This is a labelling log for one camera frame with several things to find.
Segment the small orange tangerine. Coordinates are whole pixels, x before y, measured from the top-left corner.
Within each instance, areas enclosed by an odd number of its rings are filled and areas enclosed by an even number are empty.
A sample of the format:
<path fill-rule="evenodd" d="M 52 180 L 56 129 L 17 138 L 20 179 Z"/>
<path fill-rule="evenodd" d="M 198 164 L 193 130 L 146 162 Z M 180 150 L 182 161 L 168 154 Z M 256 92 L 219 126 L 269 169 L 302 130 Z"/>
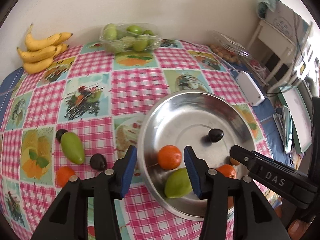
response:
<path fill-rule="evenodd" d="M 219 171 L 221 174 L 223 174 L 227 178 L 236 179 L 237 177 L 236 170 L 232 165 L 225 164 L 216 168 L 216 170 Z"/>

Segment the dark cherry with stem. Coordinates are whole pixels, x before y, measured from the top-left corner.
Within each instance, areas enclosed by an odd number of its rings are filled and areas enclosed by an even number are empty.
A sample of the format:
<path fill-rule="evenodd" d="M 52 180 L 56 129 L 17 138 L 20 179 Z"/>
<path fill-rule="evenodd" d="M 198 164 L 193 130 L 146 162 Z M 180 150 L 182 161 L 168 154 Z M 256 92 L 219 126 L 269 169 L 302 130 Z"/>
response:
<path fill-rule="evenodd" d="M 94 170 L 97 170 L 97 171 L 104 171 L 107 168 L 106 159 L 100 153 L 96 153 L 96 154 L 92 155 L 92 157 L 90 158 L 89 164 L 90 164 L 91 168 L 93 168 Z"/>

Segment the pale green mango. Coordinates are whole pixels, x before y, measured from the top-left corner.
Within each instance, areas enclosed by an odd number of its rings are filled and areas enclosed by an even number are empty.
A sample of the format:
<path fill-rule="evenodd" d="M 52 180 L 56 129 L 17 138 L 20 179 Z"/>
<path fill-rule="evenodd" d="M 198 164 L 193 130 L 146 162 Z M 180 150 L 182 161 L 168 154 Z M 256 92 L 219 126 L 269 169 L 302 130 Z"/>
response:
<path fill-rule="evenodd" d="M 174 171 L 165 183 L 164 193 L 167 198 L 175 199 L 186 196 L 193 190 L 187 169 Z"/>

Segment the brown longan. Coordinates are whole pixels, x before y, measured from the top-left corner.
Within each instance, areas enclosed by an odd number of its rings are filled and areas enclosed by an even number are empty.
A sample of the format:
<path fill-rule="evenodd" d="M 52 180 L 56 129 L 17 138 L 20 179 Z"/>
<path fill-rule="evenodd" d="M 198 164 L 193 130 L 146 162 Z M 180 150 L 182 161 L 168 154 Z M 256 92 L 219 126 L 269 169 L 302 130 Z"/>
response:
<path fill-rule="evenodd" d="M 235 159 L 232 158 L 232 157 L 229 158 L 229 161 L 230 161 L 230 163 L 231 163 L 232 165 L 234 165 L 234 166 L 240 165 L 240 162 L 237 161 L 237 160 L 235 160 Z"/>

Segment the medium orange tangerine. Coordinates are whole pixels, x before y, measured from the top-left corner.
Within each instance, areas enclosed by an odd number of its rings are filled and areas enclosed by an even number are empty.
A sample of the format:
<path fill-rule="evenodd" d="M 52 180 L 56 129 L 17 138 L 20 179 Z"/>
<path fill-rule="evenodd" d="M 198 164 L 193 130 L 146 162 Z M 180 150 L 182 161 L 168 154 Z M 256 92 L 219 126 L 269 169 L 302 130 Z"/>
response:
<path fill-rule="evenodd" d="M 166 145 L 158 151 L 157 160 L 162 169 L 173 170 L 179 167 L 182 160 L 182 154 L 176 146 Z"/>

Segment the large orange tangerine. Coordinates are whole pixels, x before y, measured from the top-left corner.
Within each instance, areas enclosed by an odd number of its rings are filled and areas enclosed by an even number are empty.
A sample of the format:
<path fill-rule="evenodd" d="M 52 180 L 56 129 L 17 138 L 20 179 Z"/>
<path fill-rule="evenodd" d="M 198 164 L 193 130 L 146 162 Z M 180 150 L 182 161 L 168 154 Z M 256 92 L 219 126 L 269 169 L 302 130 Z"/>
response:
<path fill-rule="evenodd" d="M 73 175 L 75 175 L 75 171 L 72 168 L 68 166 L 60 167 L 56 172 L 57 186 L 64 187 L 69 181 L 69 178 Z"/>

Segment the dark cherry front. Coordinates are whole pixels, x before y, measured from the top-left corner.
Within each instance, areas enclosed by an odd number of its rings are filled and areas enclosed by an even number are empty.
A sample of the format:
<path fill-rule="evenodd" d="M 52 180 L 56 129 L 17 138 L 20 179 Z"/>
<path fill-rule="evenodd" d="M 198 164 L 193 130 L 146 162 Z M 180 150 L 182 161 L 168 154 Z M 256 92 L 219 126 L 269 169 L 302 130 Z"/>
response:
<path fill-rule="evenodd" d="M 212 128 L 208 132 L 208 138 L 211 143 L 219 142 L 223 138 L 223 136 L 224 136 L 223 130 L 218 129 L 218 128 Z"/>

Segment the dark green mango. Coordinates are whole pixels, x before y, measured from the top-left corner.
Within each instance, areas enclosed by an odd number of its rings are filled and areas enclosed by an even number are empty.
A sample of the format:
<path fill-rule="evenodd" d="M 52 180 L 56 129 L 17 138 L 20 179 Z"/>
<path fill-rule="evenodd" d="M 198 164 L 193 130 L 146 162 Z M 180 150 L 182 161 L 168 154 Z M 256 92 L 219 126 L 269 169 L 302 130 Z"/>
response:
<path fill-rule="evenodd" d="M 80 138 L 73 132 L 65 132 L 61 136 L 60 145 L 66 158 L 74 164 L 81 165 L 85 161 L 85 151 Z"/>

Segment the dark cherry back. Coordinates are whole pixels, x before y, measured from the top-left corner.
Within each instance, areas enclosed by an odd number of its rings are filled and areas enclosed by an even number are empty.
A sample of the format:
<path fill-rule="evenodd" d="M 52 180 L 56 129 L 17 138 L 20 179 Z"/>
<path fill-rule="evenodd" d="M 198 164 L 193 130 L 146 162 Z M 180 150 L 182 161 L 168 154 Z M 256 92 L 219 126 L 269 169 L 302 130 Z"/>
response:
<path fill-rule="evenodd" d="M 67 133 L 68 131 L 66 129 L 58 129 L 56 132 L 56 139 L 58 140 L 58 142 L 61 142 L 62 136 Z"/>

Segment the plastic tray of green fruits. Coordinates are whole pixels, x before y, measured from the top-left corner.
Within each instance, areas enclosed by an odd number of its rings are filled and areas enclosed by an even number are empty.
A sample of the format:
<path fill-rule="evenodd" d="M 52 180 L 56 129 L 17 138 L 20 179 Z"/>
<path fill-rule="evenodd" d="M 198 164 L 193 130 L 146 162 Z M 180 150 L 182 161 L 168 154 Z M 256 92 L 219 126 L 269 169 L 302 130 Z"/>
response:
<path fill-rule="evenodd" d="M 119 54 L 127 51 L 144 52 L 156 50 L 162 42 L 158 28 L 149 23 L 129 23 L 105 25 L 99 41 L 109 54 Z"/>

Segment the silver metal bowl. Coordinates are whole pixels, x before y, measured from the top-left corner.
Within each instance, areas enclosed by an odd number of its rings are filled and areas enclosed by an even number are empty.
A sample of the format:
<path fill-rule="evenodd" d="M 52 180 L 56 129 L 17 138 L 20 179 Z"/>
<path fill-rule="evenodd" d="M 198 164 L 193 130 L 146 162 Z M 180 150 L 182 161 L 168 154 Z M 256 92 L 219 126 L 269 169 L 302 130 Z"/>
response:
<path fill-rule="evenodd" d="M 224 136 L 219 142 L 210 142 L 208 132 L 212 128 L 223 130 Z M 185 90 L 172 93 L 153 106 L 144 118 L 138 137 L 138 168 L 146 188 L 163 208 L 193 221 L 204 219 L 207 202 L 192 192 L 176 199 L 165 196 L 164 185 L 171 171 L 159 166 L 157 153 L 166 145 L 174 145 L 180 151 L 191 146 L 210 168 L 227 164 L 233 145 L 257 150 L 247 121 L 235 106 L 218 96 Z"/>

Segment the blue cloth under tablecloth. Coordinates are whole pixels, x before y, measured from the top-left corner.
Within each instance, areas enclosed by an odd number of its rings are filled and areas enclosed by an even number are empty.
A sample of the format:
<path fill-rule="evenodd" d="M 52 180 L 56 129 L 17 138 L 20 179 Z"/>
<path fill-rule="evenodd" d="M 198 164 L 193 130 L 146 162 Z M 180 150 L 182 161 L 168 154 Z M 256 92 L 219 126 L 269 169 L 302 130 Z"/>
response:
<path fill-rule="evenodd" d="M 256 142 L 259 153 L 266 155 L 276 161 L 286 165 L 292 165 L 292 157 L 284 153 L 283 142 L 280 139 L 276 122 L 273 115 L 276 113 L 270 99 L 265 97 L 265 100 L 258 106 L 250 106 L 245 97 L 243 90 L 239 84 L 236 84 L 236 91 L 240 94 L 237 96 L 235 92 L 231 93 L 236 105 L 248 105 L 250 116 L 257 122 L 257 127 L 261 131 L 262 139 Z"/>

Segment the pink checkered tablecloth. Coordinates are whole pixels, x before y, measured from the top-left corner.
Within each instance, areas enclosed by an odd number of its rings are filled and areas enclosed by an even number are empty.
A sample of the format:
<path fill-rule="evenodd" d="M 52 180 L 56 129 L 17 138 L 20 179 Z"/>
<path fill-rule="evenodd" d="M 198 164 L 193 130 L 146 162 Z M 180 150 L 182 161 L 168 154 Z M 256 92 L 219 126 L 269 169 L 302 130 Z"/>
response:
<path fill-rule="evenodd" d="M 60 191 L 58 170 L 97 175 L 89 159 L 108 167 L 137 143 L 144 115 L 166 95 L 202 89 L 231 103 L 248 123 L 258 152 L 271 151 L 261 115 L 235 81 L 236 70 L 209 46 L 164 40 L 154 52 L 108 55 L 95 42 L 69 48 L 44 72 L 22 68 L 1 82 L 1 214 L 19 239 L 30 239 Z M 86 161 L 63 154 L 55 133 L 74 132 Z"/>

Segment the white rectangular box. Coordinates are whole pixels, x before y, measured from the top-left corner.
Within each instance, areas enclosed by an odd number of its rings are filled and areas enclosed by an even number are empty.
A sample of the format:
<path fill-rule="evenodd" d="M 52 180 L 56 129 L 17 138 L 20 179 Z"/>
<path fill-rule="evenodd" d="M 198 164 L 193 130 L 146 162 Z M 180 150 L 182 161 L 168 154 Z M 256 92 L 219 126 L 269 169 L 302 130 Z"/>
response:
<path fill-rule="evenodd" d="M 265 100 L 263 93 L 247 72 L 238 72 L 236 82 L 251 106 L 259 106 Z"/>

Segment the yellow banana bunch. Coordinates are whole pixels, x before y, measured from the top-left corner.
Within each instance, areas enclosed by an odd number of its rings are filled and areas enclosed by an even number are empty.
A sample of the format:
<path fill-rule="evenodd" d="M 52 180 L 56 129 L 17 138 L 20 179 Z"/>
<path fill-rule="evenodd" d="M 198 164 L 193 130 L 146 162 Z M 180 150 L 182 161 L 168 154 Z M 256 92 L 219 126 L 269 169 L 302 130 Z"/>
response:
<path fill-rule="evenodd" d="M 69 45 L 65 42 L 73 36 L 73 33 L 62 32 L 53 34 L 47 38 L 37 40 L 33 37 L 31 24 L 24 38 L 26 50 L 16 48 L 22 67 L 27 74 L 33 75 L 49 68 L 54 59 L 64 53 Z"/>

